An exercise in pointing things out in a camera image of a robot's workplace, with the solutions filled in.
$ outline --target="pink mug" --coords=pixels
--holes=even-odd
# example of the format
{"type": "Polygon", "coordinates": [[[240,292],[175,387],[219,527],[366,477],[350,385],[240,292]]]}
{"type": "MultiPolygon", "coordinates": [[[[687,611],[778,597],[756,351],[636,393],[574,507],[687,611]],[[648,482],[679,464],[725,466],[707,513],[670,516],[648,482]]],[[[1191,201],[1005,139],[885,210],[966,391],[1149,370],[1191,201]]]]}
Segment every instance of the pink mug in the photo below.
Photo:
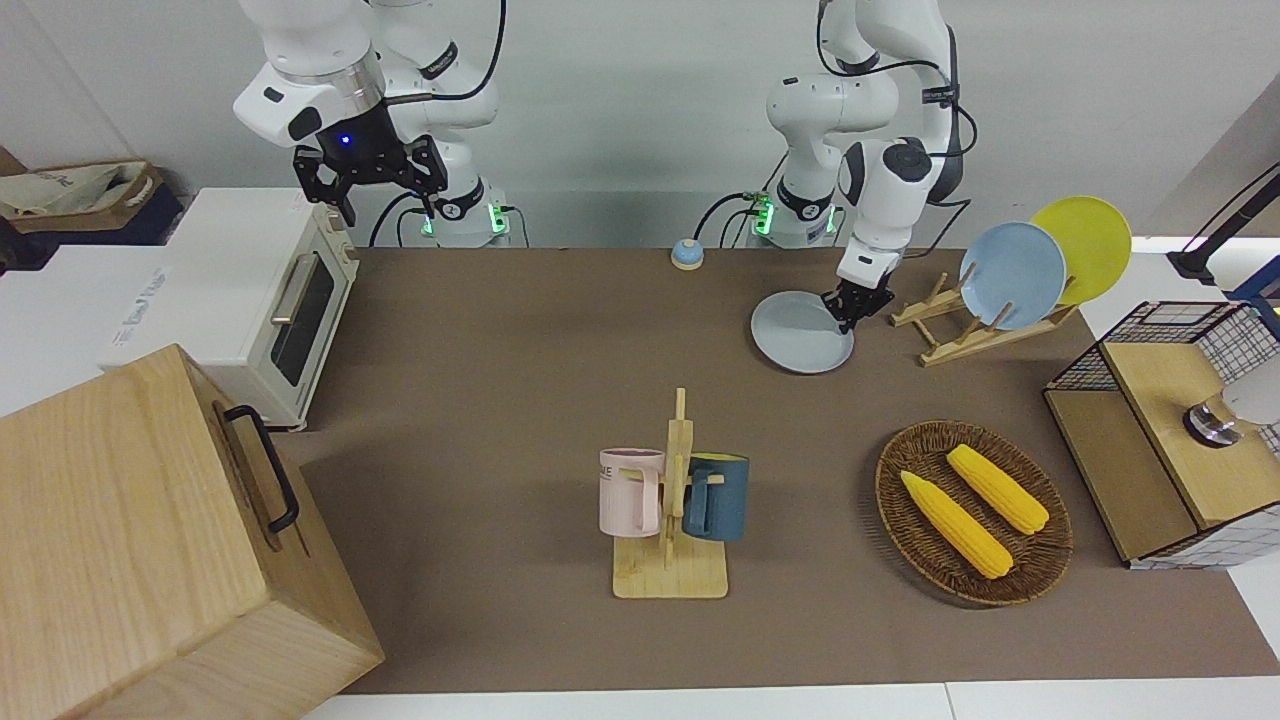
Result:
{"type": "Polygon", "coordinates": [[[613,447],[600,451],[600,532],[616,538],[658,534],[662,507],[658,478],[667,455],[658,450],[613,447]]]}

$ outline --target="mug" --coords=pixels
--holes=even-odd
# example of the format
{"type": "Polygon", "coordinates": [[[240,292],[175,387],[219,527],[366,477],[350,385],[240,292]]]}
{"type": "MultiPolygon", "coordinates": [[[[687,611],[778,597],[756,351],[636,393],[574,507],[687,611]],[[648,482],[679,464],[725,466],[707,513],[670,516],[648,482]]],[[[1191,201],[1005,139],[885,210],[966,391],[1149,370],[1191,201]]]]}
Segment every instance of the mug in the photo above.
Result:
{"type": "Polygon", "coordinates": [[[742,539],[748,469],[749,462],[741,455],[692,454],[681,523],[686,536],[722,542],[742,539]]]}
{"type": "Polygon", "coordinates": [[[658,534],[662,505],[658,479],[667,466],[659,450],[613,447],[600,451],[600,532],[616,538],[658,534]]]}

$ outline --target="black handle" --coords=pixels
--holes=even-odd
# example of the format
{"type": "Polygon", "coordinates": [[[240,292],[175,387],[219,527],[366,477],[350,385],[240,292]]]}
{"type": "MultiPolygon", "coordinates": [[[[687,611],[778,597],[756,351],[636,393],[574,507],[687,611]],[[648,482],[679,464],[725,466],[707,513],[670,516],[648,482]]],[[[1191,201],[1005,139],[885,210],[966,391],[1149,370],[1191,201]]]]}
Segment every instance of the black handle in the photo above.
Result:
{"type": "Polygon", "coordinates": [[[280,483],[280,495],[284,496],[284,515],[266,524],[266,529],[279,534],[297,521],[298,496],[293,495],[293,486],[289,484],[289,477],[284,473],[284,466],[280,465],[280,456],[275,454],[275,445],[271,443],[270,436],[266,434],[266,423],[262,421],[262,416],[257,414],[257,410],[253,410],[250,405],[237,405],[223,413],[223,418],[228,423],[241,418],[253,420],[257,437],[262,439],[262,448],[266,450],[266,459],[271,461],[271,470],[275,470],[275,479],[280,483]]]}

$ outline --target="woven tray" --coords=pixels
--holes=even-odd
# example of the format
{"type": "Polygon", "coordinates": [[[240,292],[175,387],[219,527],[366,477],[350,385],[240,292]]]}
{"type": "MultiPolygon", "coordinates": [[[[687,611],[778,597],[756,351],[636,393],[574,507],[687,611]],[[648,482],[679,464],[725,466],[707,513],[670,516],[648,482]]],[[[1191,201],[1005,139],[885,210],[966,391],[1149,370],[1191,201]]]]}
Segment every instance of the woven tray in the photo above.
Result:
{"type": "Polygon", "coordinates": [[[900,432],[876,465],[876,502],[906,561],[933,584],[970,602],[1002,606],[1034,600],[1057,584],[1071,560],[1071,521],[1057,488],[1014,443],[978,425],[932,420],[900,432]],[[961,442],[1009,473],[1048,510],[1043,530],[1030,537],[1019,533],[951,469],[946,454],[961,442]],[[899,477],[901,470],[945,489],[1009,548],[1014,569],[996,580],[974,570],[911,501],[899,477]]]}

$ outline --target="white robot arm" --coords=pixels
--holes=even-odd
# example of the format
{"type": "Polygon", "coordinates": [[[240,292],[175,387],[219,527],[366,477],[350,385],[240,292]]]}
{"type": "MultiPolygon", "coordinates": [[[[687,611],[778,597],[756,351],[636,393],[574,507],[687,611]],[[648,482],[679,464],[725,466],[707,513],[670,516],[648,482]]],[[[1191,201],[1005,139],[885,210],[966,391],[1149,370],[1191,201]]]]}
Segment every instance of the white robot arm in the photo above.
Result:
{"type": "Polygon", "coordinates": [[[360,0],[239,4],[268,63],[237,97],[236,115],[265,140],[294,147],[308,200],[340,208],[355,224],[351,187],[393,182],[421,199],[429,218],[439,210],[436,232],[452,243],[493,240],[500,193],[453,133],[497,114],[493,64],[481,74],[463,63],[457,44],[426,22],[429,3],[369,0],[367,10],[360,0]],[[319,149],[306,145],[312,140],[319,149]],[[320,179],[321,168],[332,181],[320,179]]]}
{"type": "Polygon", "coordinates": [[[836,270],[840,287],[823,301],[850,332],[892,300],[888,275],[925,202],[959,183],[955,42],[936,0],[827,0],[819,42],[836,58],[838,74],[786,78],[769,94],[769,122],[787,138],[788,155],[765,237],[781,247],[808,247],[822,237],[844,156],[855,214],[836,270]],[[897,86],[882,72],[896,65],[886,65],[882,51],[922,78],[923,137],[859,142],[841,154],[827,135],[882,128],[897,113],[897,86]]]}

